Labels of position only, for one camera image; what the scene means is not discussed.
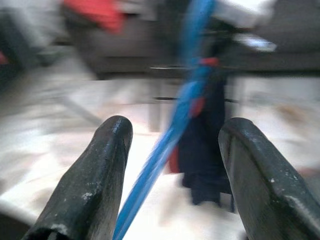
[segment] navy fabric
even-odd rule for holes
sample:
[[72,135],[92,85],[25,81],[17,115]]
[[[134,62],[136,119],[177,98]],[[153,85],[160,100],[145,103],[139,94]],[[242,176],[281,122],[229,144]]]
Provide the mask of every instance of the navy fabric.
[[178,143],[178,168],[182,185],[190,188],[192,203],[220,204],[220,192],[231,193],[222,162],[218,135],[225,121],[225,80],[217,75],[207,85],[205,106],[193,118]]

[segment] blue rope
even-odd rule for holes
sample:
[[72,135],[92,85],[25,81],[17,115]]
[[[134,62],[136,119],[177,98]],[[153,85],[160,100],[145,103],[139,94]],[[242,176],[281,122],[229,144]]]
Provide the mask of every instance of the blue rope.
[[185,64],[188,67],[195,66],[196,68],[191,71],[187,82],[182,86],[178,94],[176,109],[168,130],[155,146],[119,213],[113,240],[122,240],[125,236],[164,168],[169,155],[185,131],[190,120],[189,113],[193,100],[199,98],[203,93],[205,79],[211,73],[212,68],[198,65],[199,62],[197,60],[199,59],[195,56],[200,46],[201,33],[207,25],[210,14],[213,12],[213,2],[213,0],[193,0],[189,5],[185,28],[182,31],[185,33],[185,38],[183,39],[186,40],[182,44],[182,53],[184,53],[183,57],[186,58]]

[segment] red cushion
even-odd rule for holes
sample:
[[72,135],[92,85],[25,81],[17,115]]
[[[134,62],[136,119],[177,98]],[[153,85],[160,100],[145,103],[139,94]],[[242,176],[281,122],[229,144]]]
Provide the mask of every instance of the red cushion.
[[116,0],[64,0],[64,4],[113,33],[118,33],[123,26],[124,16]]

